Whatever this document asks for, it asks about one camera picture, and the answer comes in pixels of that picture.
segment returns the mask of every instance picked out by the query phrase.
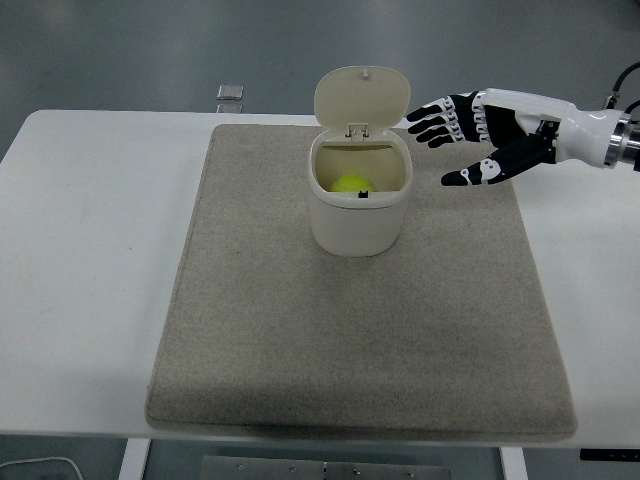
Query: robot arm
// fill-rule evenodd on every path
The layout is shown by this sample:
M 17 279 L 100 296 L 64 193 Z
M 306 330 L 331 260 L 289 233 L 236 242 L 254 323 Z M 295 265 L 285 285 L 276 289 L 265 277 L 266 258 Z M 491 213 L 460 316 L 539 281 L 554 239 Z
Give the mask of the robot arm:
M 465 140 L 498 148 L 480 162 L 445 175 L 443 185 L 499 183 L 540 163 L 567 159 L 600 168 L 622 160 L 635 162 L 640 170 L 640 129 L 618 110 L 581 112 L 563 100 L 487 89 L 441 98 L 407 119 L 414 122 L 409 133 L 430 148 Z

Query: lid hinge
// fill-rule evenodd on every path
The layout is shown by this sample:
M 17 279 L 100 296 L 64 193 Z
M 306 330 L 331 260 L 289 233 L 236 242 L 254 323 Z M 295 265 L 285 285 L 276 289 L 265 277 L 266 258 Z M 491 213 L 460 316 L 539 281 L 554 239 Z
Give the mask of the lid hinge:
M 350 138 L 351 140 L 354 140 L 354 139 L 364 140 L 368 136 L 369 136 L 369 125 L 366 123 L 350 123 L 349 132 L 345 135 L 345 137 Z

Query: tennis ball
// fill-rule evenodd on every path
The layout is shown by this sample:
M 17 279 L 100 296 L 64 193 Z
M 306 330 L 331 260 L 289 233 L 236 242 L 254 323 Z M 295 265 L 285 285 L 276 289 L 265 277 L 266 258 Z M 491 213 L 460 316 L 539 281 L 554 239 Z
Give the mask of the tennis ball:
M 343 175 L 331 185 L 331 192 L 375 192 L 369 180 L 360 175 Z

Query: gray floor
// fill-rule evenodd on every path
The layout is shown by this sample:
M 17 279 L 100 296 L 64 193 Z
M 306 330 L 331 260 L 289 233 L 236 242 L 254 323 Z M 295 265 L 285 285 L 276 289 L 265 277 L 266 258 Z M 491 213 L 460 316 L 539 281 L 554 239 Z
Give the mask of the gray floor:
M 525 449 L 529 480 L 638 480 L 638 462 L 587 462 L 580 450 Z
M 76 463 L 85 480 L 117 480 L 126 446 L 126 439 L 117 438 L 0 435 L 0 465 L 16 460 L 66 457 Z M 60 461 L 6 466 L 0 469 L 2 480 L 77 478 L 73 467 Z
M 318 80 L 351 64 L 402 72 L 410 108 L 499 87 L 599 109 L 639 60 L 635 0 L 0 0 L 0 158 L 34 111 L 213 112 L 221 83 L 244 85 L 244 112 L 312 114 Z M 623 108 L 640 98 L 640 72 L 622 93 Z M 39 455 L 42 439 L 4 438 L 0 460 Z M 527 459 L 599 475 L 575 455 Z

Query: white container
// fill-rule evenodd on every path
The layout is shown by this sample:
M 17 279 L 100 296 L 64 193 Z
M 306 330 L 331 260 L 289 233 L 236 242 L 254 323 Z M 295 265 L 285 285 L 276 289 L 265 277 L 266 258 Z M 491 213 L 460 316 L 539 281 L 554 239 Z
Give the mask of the white container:
M 313 236 L 326 251 L 377 255 L 400 233 L 413 168 L 404 141 L 387 129 L 404 117 L 409 97 L 406 78 L 384 67 L 340 68 L 318 83 L 314 110 L 328 130 L 309 152 L 309 214 Z M 365 177 L 375 191 L 330 192 L 347 174 Z

